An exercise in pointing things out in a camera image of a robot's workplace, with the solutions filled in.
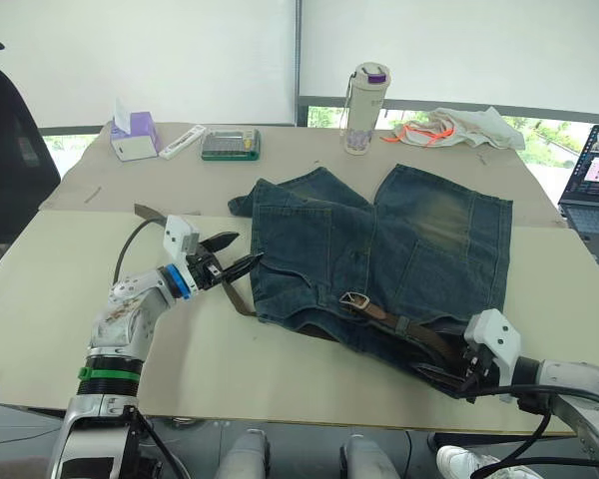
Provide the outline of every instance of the beige tabletop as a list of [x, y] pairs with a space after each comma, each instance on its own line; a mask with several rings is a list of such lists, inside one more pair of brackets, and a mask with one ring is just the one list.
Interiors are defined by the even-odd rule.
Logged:
[[[203, 238], [240, 237], [251, 221], [188, 217]], [[126, 213], [40, 212], [0, 261], [0, 403], [65, 408], [75, 394], [92, 322], [107, 301], [121, 245], [140, 220]], [[163, 229], [132, 243], [122, 273], [163, 264]], [[599, 365], [599, 268], [571, 230], [515, 227], [504, 314], [523, 354]], [[236, 283], [250, 298], [247, 277]], [[338, 343], [235, 312], [221, 288], [180, 301], [156, 328], [140, 407], [147, 414], [446, 431], [528, 432], [538, 418], [497, 398], [472, 405]], [[558, 420], [551, 430], [568, 431]]]
[[[191, 126], [159, 124], [158, 132], [166, 145]], [[279, 183], [317, 167], [327, 167], [371, 201], [388, 172], [396, 164], [404, 164], [487, 195], [514, 200], [516, 226], [565, 227], [512, 150], [487, 145], [422, 148], [390, 144], [379, 138], [388, 132], [376, 132], [369, 153], [355, 157], [344, 152], [337, 130], [258, 128], [263, 140], [261, 158], [256, 162], [205, 162], [200, 158], [200, 142], [195, 142], [170, 160], [122, 163], [111, 148], [110, 126], [106, 126], [41, 209], [131, 212], [134, 203], [141, 203], [164, 213], [228, 216], [227, 202], [247, 194], [258, 178]]]

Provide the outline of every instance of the blue tape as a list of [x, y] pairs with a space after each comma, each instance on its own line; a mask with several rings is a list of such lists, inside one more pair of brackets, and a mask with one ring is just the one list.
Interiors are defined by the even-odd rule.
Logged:
[[184, 299], [189, 299], [191, 297], [191, 290], [184, 283], [184, 279], [182, 278], [182, 275], [180, 274], [180, 272], [178, 271], [178, 269], [175, 267], [175, 265], [174, 264], [167, 264], [167, 271], [171, 275], [171, 278], [173, 279], [173, 281], [178, 286], [178, 289], [182, 293], [182, 297]]

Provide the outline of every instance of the purple bottle cap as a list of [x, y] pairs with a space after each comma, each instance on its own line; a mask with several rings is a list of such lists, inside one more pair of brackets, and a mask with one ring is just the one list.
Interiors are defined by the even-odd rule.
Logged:
[[386, 74], [377, 68], [380, 73], [368, 73], [365, 68], [361, 69], [363, 73], [368, 77], [368, 83], [384, 83], [386, 81]]

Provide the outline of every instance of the water bottle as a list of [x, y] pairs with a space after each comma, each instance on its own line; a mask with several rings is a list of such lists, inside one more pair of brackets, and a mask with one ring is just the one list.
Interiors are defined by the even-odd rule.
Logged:
[[370, 148], [388, 85], [390, 70], [378, 63], [362, 63], [350, 76], [346, 92], [348, 122], [343, 142], [348, 153], [364, 155]]

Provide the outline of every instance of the jeans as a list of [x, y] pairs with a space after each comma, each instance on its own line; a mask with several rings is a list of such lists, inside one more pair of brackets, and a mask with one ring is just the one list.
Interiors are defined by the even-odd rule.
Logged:
[[261, 321], [319, 331], [449, 394], [422, 374], [425, 359], [407, 340], [372, 327], [340, 297], [365, 294], [450, 341], [461, 341], [473, 314], [503, 307], [510, 201], [397, 165], [373, 204], [319, 168], [280, 185], [259, 180], [229, 208], [253, 218], [252, 251], [264, 253], [251, 273]]

